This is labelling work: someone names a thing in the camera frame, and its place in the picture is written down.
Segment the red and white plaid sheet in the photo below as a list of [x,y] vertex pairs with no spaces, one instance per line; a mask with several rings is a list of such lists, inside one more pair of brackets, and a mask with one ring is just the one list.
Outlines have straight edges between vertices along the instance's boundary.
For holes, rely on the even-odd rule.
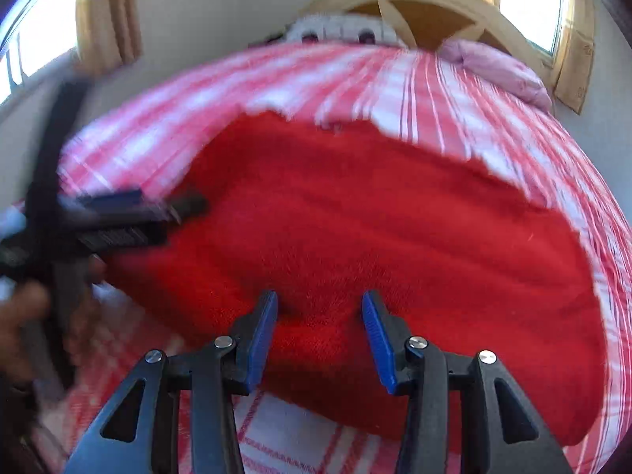
[[[239,112],[269,109],[325,127],[370,119],[402,141],[456,158],[481,158],[530,200],[567,216],[592,264],[607,369],[600,415],[565,453],[576,473],[598,471],[632,418],[632,234],[603,178],[560,123],[470,72],[431,53],[381,47],[249,50],[184,73],[87,126],[65,149],[64,186],[70,193],[141,186],[148,196],[164,196]],[[108,300],[108,312],[118,310],[118,318],[98,330],[95,357],[81,372],[80,385],[45,419],[68,449],[146,350],[182,348],[181,338],[135,305]],[[343,428],[270,394],[240,399],[236,418],[247,472],[378,474],[394,468],[399,444]],[[185,415],[185,473],[187,423]],[[457,458],[450,464],[456,468]]]

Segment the bed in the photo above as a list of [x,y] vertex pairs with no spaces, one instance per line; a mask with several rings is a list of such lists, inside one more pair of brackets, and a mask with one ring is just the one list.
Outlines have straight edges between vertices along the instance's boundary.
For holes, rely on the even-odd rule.
[[[287,43],[186,72],[77,134],[64,151],[65,190],[141,186],[151,198],[166,196],[239,113],[265,110],[324,128],[365,119],[382,134],[442,156],[481,159],[529,200],[559,210],[590,262],[605,330],[605,390],[590,430],[564,451],[575,472],[598,472],[632,417],[630,229],[603,179],[553,116],[432,52],[449,37],[475,39],[545,77],[537,53],[480,0],[316,0],[303,11],[314,12],[381,15],[405,43],[424,50]],[[146,350],[175,354],[186,347],[181,335],[120,293],[107,290],[103,297],[106,319],[97,331],[94,360],[62,407],[43,418],[68,450]],[[186,409],[184,400],[181,446],[188,443]],[[392,472],[399,448],[265,391],[236,403],[236,421],[249,472]],[[40,441],[60,465],[47,440]],[[189,472],[187,448],[180,453],[181,472]],[[457,468],[458,457],[451,454],[449,464]]]

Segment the metal screw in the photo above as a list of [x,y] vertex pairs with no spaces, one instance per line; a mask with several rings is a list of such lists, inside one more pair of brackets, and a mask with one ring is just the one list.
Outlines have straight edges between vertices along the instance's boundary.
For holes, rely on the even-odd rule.
[[492,351],[483,350],[478,353],[478,359],[483,363],[492,364],[496,361],[496,355]]
[[233,339],[228,335],[221,335],[215,339],[215,347],[221,350],[229,348],[233,345]]
[[423,337],[410,337],[408,345],[414,350],[423,350],[428,347],[428,341]]
[[147,363],[157,363],[162,360],[162,353],[158,350],[151,350],[145,355],[145,361]]

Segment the human hand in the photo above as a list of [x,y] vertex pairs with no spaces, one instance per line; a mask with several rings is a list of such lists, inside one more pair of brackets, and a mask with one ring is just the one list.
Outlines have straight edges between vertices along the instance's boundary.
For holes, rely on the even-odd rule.
[[[105,265],[91,258],[89,279],[79,307],[70,320],[70,333],[64,338],[64,347],[74,365],[81,365],[90,346],[90,340],[99,321],[100,305],[92,293],[92,283],[103,281]],[[0,372],[15,384],[34,378],[21,343],[20,329],[32,319],[44,318],[50,306],[49,294],[43,285],[29,281],[16,288],[10,300],[0,304]]]

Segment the white pillow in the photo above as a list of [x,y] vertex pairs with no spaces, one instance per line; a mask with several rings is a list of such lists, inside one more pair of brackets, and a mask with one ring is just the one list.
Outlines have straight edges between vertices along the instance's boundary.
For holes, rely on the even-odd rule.
[[361,14],[312,14],[298,19],[286,42],[343,41],[406,48],[393,28],[378,17]]

